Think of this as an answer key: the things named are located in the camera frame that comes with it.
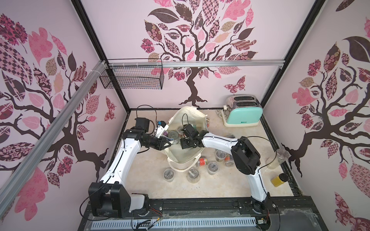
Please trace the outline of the red label jar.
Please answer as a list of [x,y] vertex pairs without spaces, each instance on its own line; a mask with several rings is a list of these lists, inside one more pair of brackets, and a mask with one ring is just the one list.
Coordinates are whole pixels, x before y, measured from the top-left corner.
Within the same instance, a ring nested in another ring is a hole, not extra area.
[[202,167],[202,166],[206,166],[208,164],[208,159],[207,157],[205,156],[201,156],[197,163],[196,163],[196,167]]
[[225,157],[225,166],[226,167],[234,167],[235,166],[235,161],[232,155],[227,155]]

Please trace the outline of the cream canvas tote bag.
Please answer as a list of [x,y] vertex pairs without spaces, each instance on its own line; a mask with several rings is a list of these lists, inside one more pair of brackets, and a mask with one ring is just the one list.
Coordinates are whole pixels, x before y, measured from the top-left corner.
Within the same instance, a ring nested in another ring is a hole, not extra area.
[[174,171],[186,172],[196,165],[204,150],[196,136],[208,130],[207,116],[195,107],[185,106],[174,114],[168,126],[172,144],[164,150],[167,161]]

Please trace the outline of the clear seed jar dark lid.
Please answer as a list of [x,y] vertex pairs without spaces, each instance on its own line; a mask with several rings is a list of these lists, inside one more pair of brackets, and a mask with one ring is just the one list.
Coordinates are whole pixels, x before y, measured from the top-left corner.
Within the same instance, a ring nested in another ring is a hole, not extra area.
[[207,165],[207,171],[209,175],[215,175],[219,171],[219,165],[214,161],[209,162]]

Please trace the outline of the clear seed jar striped lid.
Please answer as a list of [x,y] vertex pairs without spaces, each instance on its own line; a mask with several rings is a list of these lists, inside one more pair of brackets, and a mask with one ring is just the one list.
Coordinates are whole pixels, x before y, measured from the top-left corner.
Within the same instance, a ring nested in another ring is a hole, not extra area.
[[187,180],[190,183],[198,183],[200,180],[200,173],[197,168],[191,168],[187,174]]

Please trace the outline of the clear seed jar grey lid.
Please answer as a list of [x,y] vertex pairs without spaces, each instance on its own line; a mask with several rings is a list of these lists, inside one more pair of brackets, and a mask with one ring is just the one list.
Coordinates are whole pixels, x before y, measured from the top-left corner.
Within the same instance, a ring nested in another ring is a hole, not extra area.
[[163,178],[167,182],[173,182],[175,178],[175,172],[171,168],[167,168],[163,172]]

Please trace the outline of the clear jar sandy contents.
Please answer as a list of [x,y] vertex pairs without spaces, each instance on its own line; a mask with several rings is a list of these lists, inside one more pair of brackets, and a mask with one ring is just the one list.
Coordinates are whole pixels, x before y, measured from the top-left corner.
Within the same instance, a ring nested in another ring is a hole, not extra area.
[[269,169],[276,169],[282,163],[287,161],[290,157],[291,157],[291,154],[287,150],[285,150],[284,148],[279,148],[276,151],[276,156],[268,159],[267,167]]

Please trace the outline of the yellow label seed jar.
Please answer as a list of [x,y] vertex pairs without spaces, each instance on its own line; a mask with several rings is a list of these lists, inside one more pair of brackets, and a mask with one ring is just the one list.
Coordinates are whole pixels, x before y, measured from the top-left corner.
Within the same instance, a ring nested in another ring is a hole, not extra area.
[[281,173],[275,178],[271,180],[271,183],[273,184],[274,187],[279,187],[282,184],[286,183],[289,180],[289,177],[285,173]]

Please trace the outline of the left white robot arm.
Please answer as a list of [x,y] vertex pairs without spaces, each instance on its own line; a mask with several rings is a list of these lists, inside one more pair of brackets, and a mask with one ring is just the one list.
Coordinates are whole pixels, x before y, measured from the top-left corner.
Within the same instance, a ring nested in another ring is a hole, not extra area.
[[92,215],[103,218],[125,218],[131,212],[149,210],[146,194],[129,193],[125,189],[127,177],[134,158],[142,147],[162,151],[171,146],[163,136],[168,129],[164,121],[158,121],[152,134],[148,133],[151,120],[143,117],[135,119],[136,124],[122,135],[120,147],[110,168],[99,182],[91,183],[88,200]]

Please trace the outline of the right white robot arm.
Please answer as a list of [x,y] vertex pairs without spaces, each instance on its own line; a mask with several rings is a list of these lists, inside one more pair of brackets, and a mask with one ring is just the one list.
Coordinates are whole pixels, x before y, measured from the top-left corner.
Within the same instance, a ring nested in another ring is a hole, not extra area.
[[263,214],[272,205],[270,194],[262,179],[261,155],[248,137],[227,138],[208,131],[197,131],[190,124],[182,128],[184,138],[180,139],[182,149],[214,148],[231,155],[239,172],[247,176],[251,190],[251,208],[255,213]]

